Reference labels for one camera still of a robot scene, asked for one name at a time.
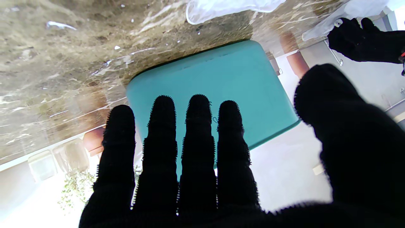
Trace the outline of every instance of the gloved hand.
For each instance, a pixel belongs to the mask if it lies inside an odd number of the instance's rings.
[[[405,48],[405,31],[380,31],[369,18],[341,18],[343,24],[329,33],[329,47],[357,62],[391,62],[400,64]]]
[[[213,169],[211,122],[210,102],[203,95],[194,95],[186,114],[178,183],[175,105],[168,96],[155,100],[144,140],[143,171],[130,209],[135,185],[134,115],[126,105],[113,108],[94,193],[79,227],[176,227],[211,222],[224,213],[235,217],[262,214],[238,105],[225,101],[219,109],[218,178]]]

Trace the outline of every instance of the brown marble surface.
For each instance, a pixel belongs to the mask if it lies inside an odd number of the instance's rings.
[[[2,0],[0,164],[104,124],[146,68],[241,39],[269,58],[317,43],[302,33],[347,1],[287,0],[191,25],[187,1]]]

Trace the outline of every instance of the metal rod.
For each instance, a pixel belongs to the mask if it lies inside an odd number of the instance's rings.
[[[336,54],[333,52],[333,50],[330,49],[329,44],[328,44],[328,41],[327,41],[327,40],[324,40],[324,43],[325,43],[325,45],[328,47],[329,51],[331,51],[333,57],[334,57],[334,58],[336,59],[336,61],[339,63],[339,66],[343,66],[343,60],[342,60],[342,59],[339,59],[339,58],[336,56]]]

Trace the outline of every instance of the green plant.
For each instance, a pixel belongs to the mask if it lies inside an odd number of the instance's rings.
[[[82,210],[84,208],[88,198],[93,193],[92,186],[95,181],[95,175],[87,170],[66,174],[62,198],[58,202],[65,214],[69,214],[73,209],[80,208]]]

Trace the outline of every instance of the teal container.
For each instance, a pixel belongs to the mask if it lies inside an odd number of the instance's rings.
[[[226,100],[233,100],[239,105],[245,128],[244,139],[249,149],[299,123],[266,53],[255,41],[230,44],[144,71],[134,77],[127,87],[136,128],[143,141],[147,137],[154,100],[160,95],[173,98],[177,114],[178,179],[181,175],[185,114],[188,101],[194,94],[203,94],[212,103],[215,143],[218,141],[218,110]]]

